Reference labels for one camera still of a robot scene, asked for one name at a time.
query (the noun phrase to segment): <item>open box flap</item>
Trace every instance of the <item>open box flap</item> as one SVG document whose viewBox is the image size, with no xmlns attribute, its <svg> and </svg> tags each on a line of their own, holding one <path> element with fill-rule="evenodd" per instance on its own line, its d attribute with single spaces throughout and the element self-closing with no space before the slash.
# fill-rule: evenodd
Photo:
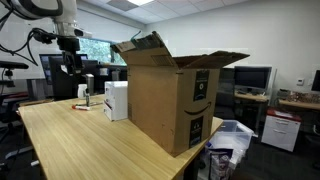
<svg viewBox="0 0 320 180">
<path fill-rule="evenodd" d="M 166 47 L 119 53 L 127 65 L 178 67 Z"/>
<path fill-rule="evenodd" d="M 178 67 L 157 32 L 127 42 L 111 45 L 127 65 Z"/>
<path fill-rule="evenodd" d="M 127 65 L 167 66 L 180 69 L 220 69 L 249 55 L 217 51 L 210 55 L 184 56 L 172 58 L 157 32 L 127 42 L 111 45 Z"/>
<path fill-rule="evenodd" d="M 220 69 L 249 56 L 242 53 L 217 51 L 210 55 L 177 57 L 174 60 L 181 69 Z"/>
</svg>

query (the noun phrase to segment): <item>desk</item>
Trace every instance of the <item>desk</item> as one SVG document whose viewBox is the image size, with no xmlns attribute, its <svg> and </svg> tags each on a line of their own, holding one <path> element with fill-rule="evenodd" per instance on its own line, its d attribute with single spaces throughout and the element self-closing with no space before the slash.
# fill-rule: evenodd
<svg viewBox="0 0 320 180">
<path fill-rule="evenodd" d="M 305 109 L 312 109 L 312 110 L 320 111 L 320 104 L 303 103 L 303 102 L 291 102 L 291 101 L 287 101 L 287 100 L 279 100 L 279 104 L 286 105 L 286 106 L 293 106 L 293 107 L 299 107 L 299 108 L 305 108 Z"/>
<path fill-rule="evenodd" d="M 259 103 L 259 109 L 256 117 L 256 124 L 254 129 L 254 137 L 259 136 L 259 124 L 261 120 L 261 113 L 263 104 L 268 102 L 267 96 L 261 96 L 261 95 L 252 95 L 252 94 L 239 94 L 237 92 L 234 93 L 234 97 L 238 99 L 245 99 L 245 100 L 252 100 Z"/>
<path fill-rule="evenodd" d="M 252 94 L 239 94 L 237 92 L 234 93 L 234 97 L 240 98 L 240 99 L 254 100 L 257 102 L 267 102 L 268 101 L 267 96 L 252 95 Z"/>
<path fill-rule="evenodd" d="M 92 102 L 103 101 L 104 95 Z M 19 111 L 47 179 L 174 179 L 205 141 L 173 158 L 129 120 L 111 122 L 102 105 L 72 110 L 73 99 Z M 212 135 L 221 126 L 214 119 Z"/>
</svg>

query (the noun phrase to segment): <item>ceiling light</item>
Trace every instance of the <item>ceiling light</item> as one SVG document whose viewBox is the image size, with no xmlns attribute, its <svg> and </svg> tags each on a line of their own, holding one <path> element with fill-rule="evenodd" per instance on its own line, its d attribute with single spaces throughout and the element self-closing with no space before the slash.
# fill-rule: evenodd
<svg viewBox="0 0 320 180">
<path fill-rule="evenodd" d="M 138 6 L 141 6 L 143 4 L 147 4 L 153 0 L 128 0 L 129 2 L 133 3 L 133 4 L 136 4 Z"/>
</svg>

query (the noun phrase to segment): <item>white box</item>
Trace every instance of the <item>white box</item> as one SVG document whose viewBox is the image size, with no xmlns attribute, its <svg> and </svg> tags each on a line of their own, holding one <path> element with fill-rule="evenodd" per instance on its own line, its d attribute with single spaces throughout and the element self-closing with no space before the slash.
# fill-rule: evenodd
<svg viewBox="0 0 320 180">
<path fill-rule="evenodd" d="M 105 82 L 103 111 L 111 121 L 128 118 L 128 82 Z"/>
</svg>

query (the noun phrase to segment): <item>plastic bag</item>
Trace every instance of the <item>plastic bag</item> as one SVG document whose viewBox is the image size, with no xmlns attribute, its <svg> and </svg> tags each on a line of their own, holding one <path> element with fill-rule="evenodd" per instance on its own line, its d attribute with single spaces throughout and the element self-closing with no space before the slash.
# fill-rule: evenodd
<svg viewBox="0 0 320 180">
<path fill-rule="evenodd" d="M 233 149 L 210 149 L 209 180 L 228 180 Z"/>
</svg>

